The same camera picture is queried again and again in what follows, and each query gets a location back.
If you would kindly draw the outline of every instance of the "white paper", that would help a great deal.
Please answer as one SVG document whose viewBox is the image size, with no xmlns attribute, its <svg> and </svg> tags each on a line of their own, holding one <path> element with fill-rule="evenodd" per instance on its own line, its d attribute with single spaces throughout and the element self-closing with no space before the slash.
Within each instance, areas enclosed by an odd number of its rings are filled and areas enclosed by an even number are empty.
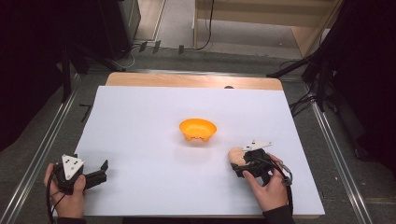
<svg viewBox="0 0 396 224">
<path fill-rule="evenodd" d="M 217 126 L 209 142 L 184 139 L 190 118 Z M 86 215 L 260 215 L 227 158 L 253 139 L 291 169 L 294 215 L 324 215 L 283 91 L 100 87 L 76 153 L 84 174 L 108 160 L 107 182 L 87 190 Z"/>
</svg>

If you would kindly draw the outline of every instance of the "cable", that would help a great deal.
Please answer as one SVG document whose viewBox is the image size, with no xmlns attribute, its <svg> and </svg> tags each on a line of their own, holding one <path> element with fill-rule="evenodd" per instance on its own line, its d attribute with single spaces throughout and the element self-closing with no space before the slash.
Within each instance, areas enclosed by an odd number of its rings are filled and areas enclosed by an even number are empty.
<svg viewBox="0 0 396 224">
<path fill-rule="evenodd" d="M 285 62 L 281 63 L 281 64 L 279 65 L 279 71 L 282 70 L 282 65 L 283 65 L 283 64 L 285 64 L 285 63 L 295 63 L 295 62 L 298 62 L 298 61 L 299 61 L 299 60 L 288 60 L 288 61 L 285 61 Z"/>
<path fill-rule="evenodd" d="M 303 97 L 301 97 L 297 102 L 295 102 L 295 103 L 293 103 L 293 104 L 290 104 L 289 105 L 289 108 L 290 108 L 290 113 L 291 113 L 291 115 L 293 116 L 293 117 L 295 117 L 296 115 L 298 115 L 298 114 L 300 114 L 303 110 L 301 110 L 301 111 L 299 111 L 297 114 L 296 114 L 296 109 L 299 107 L 299 106 L 301 106 L 302 104 L 305 104 L 306 102 L 311 102 L 311 101 L 315 101 L 317 98 L 316 98 L 316 96 L 308 96 L 309 95 L 309 93 L 314 89 L 314 87 L 315 87 L 315 82 L 312 82 L 311 83 L 311 86 L 309 87 L 309 90 L 308 90 L 308 92 L 303 96 Z"/>
<path fill-rule="evenodd" d="M 198 48 L 196 50 L 204 49 L 207 46 L 207 44 L 209 43 L 210 37 L 212 36 L 212 18 L 213 18 L 213 6 L 214 5 L 215 5 L 215 0 L 212 0 L 212 9 L 210 10 L 210 19 L 209 19 L 209 38 L 207 39 L 206 44 L 203 47 Z"/>
<path fill-rule="evenodd" d="M 46 188 L 46 198 L 47 198 L 47 214 L 49 216 L 49 223 L 52 224 L 54 223 L 53 216 L 52 216 L 52 211 L 50 210 L 50 184 L 52 181 L 53 176 L 55 175 L 55 171 L 52 170 L 49 176 L 49 180 L 47 182 L 47 188 Z"/>
<path fill-rule="evenodd" d="M 58 203 L 61 202 L 61 200 L 64 198 L 64 196 L 66 196 L 65 193 L 64 193 L 64 195 L 62 195 L 62 198 L 61 198 L 55 205 L 53 205 L 52 212 L 51 212 L 51 215 L 52 215 L 52 216 L 53 216 L 53 211 L 55 211 L 56 206 L 58 205 Z"/>
<path fill-rule="evenodd" d="M 132 53 L 134 52 L 134 49 L 139 48 L 139 46 L 140 45 L 138 45 L 137 47 L 134 47 L 134 48 L 131 49 L 130 55 L 131 55 L 133 61 L 132 61 L 132 63 L 130 65 L 121 65 L 119 63 L 116 63 L 116 61 L 114 61 L 114 60 L 111 60 L 111 62 L 113 62 L 114 64 L 116 64 L 117 66 L 119 66 L 121 68 L 130 68 L 130 67 L 134 66 L 134 55 Z"/>
<path fill-rule="evenodd" d="M 300 109 L 299 111 L 291 114 L 293 117 L 296 117 L 298 114 L 300 114 L 301 112 L 305 111 L 307 108 L 309 108 L 311 105 L 313 104 L 313 102 L 309 102 L 307 105 L 305 105 L 302 109 Z"/>
<path fill-rule="evenodd" d="M 206 12 L 207 12 L 207 10 L 205 10 L 205 28 L 206 28 L 206 30 L 210 33 L 210 31 L 209 31 L 209 28 L 207 27 L 207 16 L 206 16 Z M 213 43 L 210 41 L 210 48 L 209 48 L 209 50 L 211 50 L 212 49 L 212 47 L 213 47 Z"/>
</svg>

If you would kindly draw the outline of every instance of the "hand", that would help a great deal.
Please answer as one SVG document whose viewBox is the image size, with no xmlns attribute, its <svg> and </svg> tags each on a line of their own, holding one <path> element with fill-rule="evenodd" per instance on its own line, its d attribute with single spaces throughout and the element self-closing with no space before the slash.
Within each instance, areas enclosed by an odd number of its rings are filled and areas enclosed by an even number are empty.
<svg viewBox="0 0 396 224">
<path fill-rule="evenodd" d="M 273 161 L 280 161 L 277 157 L 271 154 L 268 155 Z M 288 194 L 286 192 L 286 187 L 282 184 L 282 174 L 276 169 L 273 169 L 272 173 L 273 175 L 271 176 L 270 182 L 263 187 L 257 183 L 256 178 L 254 178 L 251 173 L 248 171 L 243 172 L 244 178 L 249 183 L 257 203 L 263 212 L 288 204 Z"/>
<path fill-rule="evenodd" d="M 53 164 L 50 163 L 47 167 L 46 176 L 44 177 L 44 185 L 46 187 L 52 170 Z M 58 217 L 82 218 L 84 216 L 83 191 L 85 188 L 85 181 L 85 175 L 80 175 L 74 185 L 73 195 L 64 195 L 59 191 L 56 181 L 51 180 L 49 196 L 51 196 L 52 204 L 56 204 L 62 199 L 55 207 Z"/>
</svg>

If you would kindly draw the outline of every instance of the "black cable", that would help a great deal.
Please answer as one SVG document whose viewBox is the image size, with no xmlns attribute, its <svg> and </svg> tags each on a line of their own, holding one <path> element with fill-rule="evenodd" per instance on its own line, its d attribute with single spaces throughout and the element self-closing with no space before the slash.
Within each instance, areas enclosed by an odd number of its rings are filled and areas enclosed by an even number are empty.
<svg viewBox="0 0 396 224">
<path fill-rule="evenodd" d="M 304 96 L 304 98 L 301 98 L 301 99 L 300 99 L 299 101 L 297 101 L 296 103 L 290 104 L 289 107 L 292 108 L 292 107 L 295 107 L 295 106 L 297 106 L 297 105 L 299 105 L 299 104 L 303 104 L 303 103 L 306 103 L 306 102 L 308 102 L 308 101 L 310 101 L 310 100 L 314 100 L 314 99 L 316 98 L 315 95 L 308 96 L 307 98 L 305 98 L 305 97 L 306 97 L 306 96 Z"/>
<path fill-rule="evenodd" d="M 305 97 L 309 95 L 309 93 L 314 89 L 314 87 L 315 87 L 315 82 L 312 82 L 312 83 L 311 83 L 311 86 L 309 87 L 308 92 L 307 92 L 303 97 L 301 97 L 297 102 L 295 102 L 295 103 L 289 105 L 291 114 L 294 113 L 294 111 L 295 111 L 295 109 L 296 109 L 296 106 L 297 106 L 298 104 L 303 104 L 303 103 L 304 103 L 304 100 L 306 100 Z"/>
<path fill-rule="evenodd" d="M 51 184 L 51 181 L 52 181 L 52 178 L 53 178 L 54 175 L 55 175 L 55 171 L 52 170 L 52 172 L 50 173 L 50 176 L 49 176 L 49 180 L 47 182 L 47 189 L 46 189 L 47 213 L 48 213 L 48 216 L 49 216 L 49 223 L 50 224 L 54 223 L 52 212 L 50 210 L 50 184 Z"/>
<path fill-rule="evenodd" d="M 301 110 L 295 112 L 294 114 L 291 114 L 293 117 L 296 117 L 299 115 L 301 112 L 305 111 L 307 108 L 309 108 L 312 105 L 312 102 L 309 102 L 309 104 L 305 105 Z"/>
<path fill-rule="evenodd" d="M 61 200 L 64 198 L 64 196 L 66 196 L 65 193 L 64 193 L 64 195 L 62 195 L 62 198 L 55 205 L 53 205 L 52 212 L 51 212 L 52 216 L 53 216 L 53 211 L 55 211 L 56 206 L 61 202 Z"/>
<path fill-rule="evenodd" d="M 299 104 L 297 104 L 296 106 L 294 106 L 291 110 L 290 110 L 290 113 L 292 114 L 292 116 L 293 117 L 295 117 L 295 114 L 297 113 L 296 111 L 297 111 L 297 109 L 300 107 L 300 106 L 304 106 L 304 109 L 303 110 L 305 110 L 306 109 L 306 105 L 308 105 L 308 107 L 312 104 L 312 102 L 313 101 L 316 101 L 317 100 L 317 97 L 316 96 L 312 96 L 312 97 L 309 97 L 309 98 L 307 98 L 307 99 L 305 99 L 305 100 L 303 100 L 303 101 L 301 101 Z"/>
<path fill-rule="evenodd" d="M 196 50 L 201 50 L 201 49 L 206 48 L 207 44 L 210 41 L 210 37 L 212 36 L 212 18 L 213 18 L 213 6 L 214 5 L 215 5 L 215 0 L 212 0 L 212 9 L 210 10 L 210 19 L 209 19 L 209 38 L 207 39 L 206 44 L 203 47 L 198 48 Z"/>
<path fill-rule="evenodd" d="M 291 193 L 291 186 L 286 186 L 286 192 L 288 194 L 288 201 L 289 201 L 289 210 L 291 214 L 293 214 L 293 194 Z"/>
<path fill-rule="evenodd" d="M 279 65 L 279 71 L 282 70 L 282 65 L 283 65 L 283 64 L 285 64 L 285 63 L 295 63 L 295 62 L 298 62 L 298 61 L 299 61 L 299 60 L 288 60 L 288 61 L 285 61 L 285 62 L 281 63 L 281 64 Z"/>
</svg>

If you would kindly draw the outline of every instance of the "metal rail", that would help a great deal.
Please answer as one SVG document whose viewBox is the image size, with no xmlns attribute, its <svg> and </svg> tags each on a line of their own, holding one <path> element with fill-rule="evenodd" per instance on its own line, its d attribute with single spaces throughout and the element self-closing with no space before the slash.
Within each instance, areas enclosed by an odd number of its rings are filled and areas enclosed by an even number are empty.
<svg viewBox="0 0 396 224">
<path fill-rule="evenodd" d="M 76 91 L 80 83 L 80 77 L 78 74 L 75 74 L 73 78 L 73 83 L 76 85 L 76 87 L 72 90 L 70 97 L 63 104 L 61 104 L 54 120 L 52 121 L 46 132 L 46 135 L 44 136 L 40 146 L 38 147 L 35 156 L 33 157 L 29 167 L 27 168 L 26 173 L 24 174 L 21 182 L 14 191 L 14 194 L 7 206 L 7 209 L 0 219 L 1 224 L 12 224 L 16 221 L 17 216 L 21 211 L 21 208 L 25 200 L 27 199 L 30 190 L 35 183 L 35 179 L 37 178 L 38 173 L 50 152 L 52 143 L 55 140 L 55 137 L 58 134 L 59 130 L 61 129 L 61 126 L 70 109 L 70 106 L 71 104 L 73 104 L 73 101 L 76 97 Z"/>
<path fill-rule="evenodd" d="M 313 104 L 313 108 L 318 119 L 318 124 L 326 139 L 327 145 L 329 146 L 329 150 L 332 153 L 332 159 L 334 160 L 335 166 L 338 170 L 341 180 L 343 181 L 344 187 L 346 188 L 346 194 L 352 204 L 359 223 L 373 223 L 363 197 L 361 196 L 361 192 L 359 191 L 359 188 L 349 171 L 341 149 L 335 140 L 329 121 L 327 121 L 326 114 L 319 110 L 317 104 Z"/>
</svg>

